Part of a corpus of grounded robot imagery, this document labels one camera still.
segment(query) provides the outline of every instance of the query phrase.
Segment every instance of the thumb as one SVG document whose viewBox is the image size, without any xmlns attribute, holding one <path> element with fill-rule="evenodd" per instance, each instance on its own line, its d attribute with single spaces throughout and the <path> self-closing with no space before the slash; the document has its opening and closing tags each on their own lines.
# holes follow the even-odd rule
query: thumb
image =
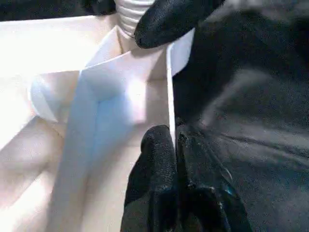
<svg viewBox="0 0 309 232">
<path fill-rule="evenodd" d="M 172 42 L 209 16 L 224 0 L 156 0 L 140 19 L 135 40 L 141 48 Z"/>
</svg>

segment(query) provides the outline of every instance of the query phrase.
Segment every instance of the gloved hand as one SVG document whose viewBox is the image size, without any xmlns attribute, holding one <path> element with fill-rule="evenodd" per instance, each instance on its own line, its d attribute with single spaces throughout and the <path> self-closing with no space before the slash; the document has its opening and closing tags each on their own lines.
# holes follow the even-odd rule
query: gloved hand
<svg viewBox="0 0 309 232">
<path fill-rule="evenodd" d="M 211 135 L 184 140 L 228 168 L 253 231 L 308 227 L 309 146 L 297 143 L 309 128 L 306 25 L 255 11 L 205 22 L 195 31 L 188 65 L 173 77 L 177 125 Z"/>
<path fill-rule="evenodd" d="M 146 132 L 129 176 L 121 231 L 250 232 L 227 169 L 187 127 L 178 130 L 177 157 L 169 129 Z"/>
<path fill-rule="evenodd" d="M 167 126 L 149 129 L 131 171 L 121 231 L 171 231 L 176 226 L 178 184 L 176 156 Z"/>
<path fill-rule="evenodd" d="M 246 210 L 232 186 L 232 176 L 203 134 L 192 126 L 177 129 L 177 167 L 185 231 L 250 232 Z M 192 230 L 192 225 L 200 230 Z"/>
<path fill-rule="evenodd" d="M 135 41 L 141 48 L 153 48 L 172 42 L 194 28 L 224 0 L 156 0 L 135 29 Z"/>
</svg>

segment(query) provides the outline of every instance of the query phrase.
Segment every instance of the white ribbed hose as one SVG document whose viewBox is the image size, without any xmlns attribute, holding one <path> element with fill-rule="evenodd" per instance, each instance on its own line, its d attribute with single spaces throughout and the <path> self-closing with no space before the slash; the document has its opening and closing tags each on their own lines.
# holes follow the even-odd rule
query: white ribbed hose
<svg viewBox="0 0 309 232">
<path fill-rule="evenodd" d="M 115 0 L 116 10 L 120 17 L 120 27 L 129 36 L 134 37 L 134 31 L 140 18 L 155 0 Z"/>
</svg>

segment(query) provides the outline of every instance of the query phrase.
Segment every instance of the black glove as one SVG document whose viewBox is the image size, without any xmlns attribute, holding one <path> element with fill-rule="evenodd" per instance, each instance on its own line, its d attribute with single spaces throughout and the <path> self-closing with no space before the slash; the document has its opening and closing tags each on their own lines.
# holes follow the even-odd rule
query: black glove
<svg viewBox="0 0 309 232">
<path fill-rule="evenodd" d="M 176 157 L 167 126 L 146 132 L 129 177 L 121 231 L 164 232 L 176 226 Z"/>
<path fill-rule="evenodd" d="M 166 126 L 146 132 L 129 177 L 121 231 L 251 231 L 228 170 L 204 140 L 179 128 L 176 158 Z"/>
<path fill-rule="evenodd" d="M 139 47 L 153 48 L 172 42 L 209 16 L 224 0 L 156 0 L 135 29 Z"/>
</svg>

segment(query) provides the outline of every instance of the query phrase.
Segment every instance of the gloved finger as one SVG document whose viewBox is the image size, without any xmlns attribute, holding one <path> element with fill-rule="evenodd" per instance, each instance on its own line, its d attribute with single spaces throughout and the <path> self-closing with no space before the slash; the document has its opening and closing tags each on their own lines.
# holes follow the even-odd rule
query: gloved finger
<svg viewBox="0 0 309 232">
<path fill-rule="evenodd" d="M 156 0 L 135 29 L 141 48 L 153 48 L 185 35 L 224 0 Z"/>
<path fill-rule="evenodd" d="M 82 6 L 92 15 L 110 15 L 116 12 L 114 0 L 82 0 Z"/>
<path fill-rule="evenodd" d="M 176 226 L 176 157 L 167 126 L 149 129 L 129 176 L 121 231 L 170 231 Z"/>
<path fill-rule="evenodd" d="M 211 136 L 193 127 L 178 127 L 178 170 L 183 174 L 181 189 L 185 189 L 182 221 L 192 213 L 204 231 L 249 232 L 246 211 L 232 187 L 231 175 L 212 146 Z"/>
</svg>

